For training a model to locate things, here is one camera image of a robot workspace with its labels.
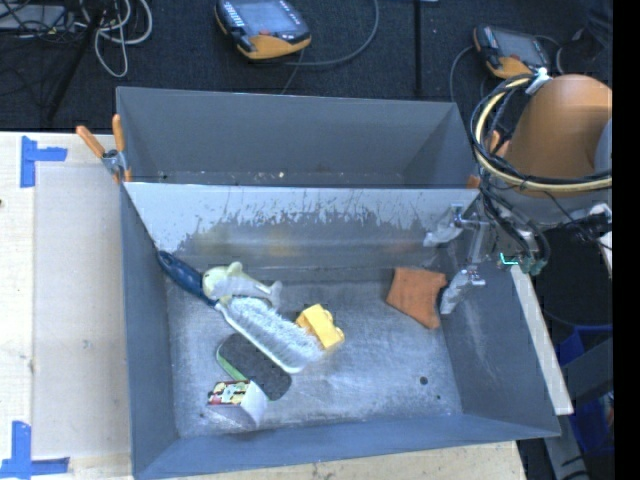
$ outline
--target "wooden table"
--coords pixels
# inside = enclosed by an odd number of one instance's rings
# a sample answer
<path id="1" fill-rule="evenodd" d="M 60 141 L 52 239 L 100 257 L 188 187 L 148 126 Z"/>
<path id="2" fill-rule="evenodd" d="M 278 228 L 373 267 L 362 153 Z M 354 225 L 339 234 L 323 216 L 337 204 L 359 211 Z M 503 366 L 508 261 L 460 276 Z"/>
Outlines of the wooden table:
<path id="1" fill-rule="evenodd" d="M 21 139 L 62 147 L 20 188 Z M 107 150 L 110 135 L 98 136 Z M 0 459 L 11 422 L 32 427 L 32 458 L 71 457 L 52 478 L 132 478 L 118 188 L 74 133 L 0 133 Z M 558 414 L 571 403 L 528 276 L 516 286 Z M 254 479 L 525 479 L 515 442 L 207 475 Z"/>

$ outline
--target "green light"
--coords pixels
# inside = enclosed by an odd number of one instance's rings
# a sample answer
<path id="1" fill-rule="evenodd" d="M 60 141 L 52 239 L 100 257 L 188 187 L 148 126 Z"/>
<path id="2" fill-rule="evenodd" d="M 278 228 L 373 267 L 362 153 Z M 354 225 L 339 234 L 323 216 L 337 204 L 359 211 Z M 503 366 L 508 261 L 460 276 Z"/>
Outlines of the green light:
<path id="1" fill-rule="evenodd" d="M 517 264 L 518 264 L 518 261 L 517 261 L 517 260 L 507 260 L 507 259 L 504 257 L 504 254 L 503 254 L 503 253 L 500 253 L 500 261 L 502 261 L 502 264 L 503 264 L 503 265 L 517 265 Z"/>

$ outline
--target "gray plastic tub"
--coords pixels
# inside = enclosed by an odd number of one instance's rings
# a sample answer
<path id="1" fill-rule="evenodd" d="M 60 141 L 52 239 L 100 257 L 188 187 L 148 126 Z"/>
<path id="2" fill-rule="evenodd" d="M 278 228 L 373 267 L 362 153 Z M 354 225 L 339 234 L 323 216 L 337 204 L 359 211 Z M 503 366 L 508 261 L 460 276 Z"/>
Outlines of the gray plastic tub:
<path id="1" fill-rule="evenodd" d="M 121 87 L 133 181 L 121 191 L 133 473 L 195 475 L 559 434 L 509 272 L 481 265 L 438 329 L 385 303 L 396 266 L 462 265 L 473 158 L 451 103 Z M 207 406 L 233 329 L 160 268 L 241 261 L 283 283 L 283 316 L 320 303 L 346 339 L 293 375 L 260 426 Z"/>

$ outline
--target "metal stand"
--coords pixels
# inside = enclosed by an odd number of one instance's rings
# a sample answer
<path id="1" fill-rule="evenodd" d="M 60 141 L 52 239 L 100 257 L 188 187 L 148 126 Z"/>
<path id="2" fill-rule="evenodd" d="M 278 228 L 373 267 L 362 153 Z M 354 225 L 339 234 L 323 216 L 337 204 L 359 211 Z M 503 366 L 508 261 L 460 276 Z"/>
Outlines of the metal stand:
<path id="1" fill-rule="evenodd" d="M 94 11 L 93 16 L 91 17 L 91 22 L 89 23 L 89 26 L 85 31 L 85 35 L 83 36 L 82 41 L 80 42 L 80 44 L 76 48 L 76 51 L 74 52 L 74 56 L 69 65 L 69 68 L 65 71 L 64 75 L 62 76 L 62 80 L 58 83 L 58 85 L 56 86 L 53 92 L 49 109 L 43 119 L 43 123 L 42 123 L 43 128 L 52 127 L 53 118 L 58 112 L 58 108 L 60 108 L 60 104 L 62 103 L 62 100 L 64 99 L 64 96 L 67 92 L 67 89 L 71 84 L 71 80 L 73 80 L 73 77 L 76 71 L 78 70 L 78 66 L 80 65 L 80 61 L 82 60 L 82 57 L 84 56 L 85 51 L 88 48 L 90 48 L 91 38 L 93 37 L 93 34 L 96 33 L 98 28 L 100 27 L 102 17 L 104 16 L 106 10 L 108 9 L 110 2 L 111 0 L 101 0 L 101 5 L 98 6 L 98 8 Z"/>
<path id="2" fill-rule="evenodd" d="M 415 28 L 416 96 L 422 98 L 422 16 L 420 1 L 413 0 L 413 23 Z"/>

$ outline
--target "blue handle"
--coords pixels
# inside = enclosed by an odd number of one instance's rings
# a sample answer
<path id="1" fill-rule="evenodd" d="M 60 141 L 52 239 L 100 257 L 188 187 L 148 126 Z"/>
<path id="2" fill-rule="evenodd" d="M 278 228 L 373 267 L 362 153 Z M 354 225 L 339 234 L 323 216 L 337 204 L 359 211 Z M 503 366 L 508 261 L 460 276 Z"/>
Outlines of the blue handle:
<path id="1" fill-rule="evenodd" d="M 215 304 L 215 301 L 207 297 L 202 291 L 202 274 L 196 269 L 166 251 L 158 251 L 158 262 L 178 286 L 211 305 Z"/>

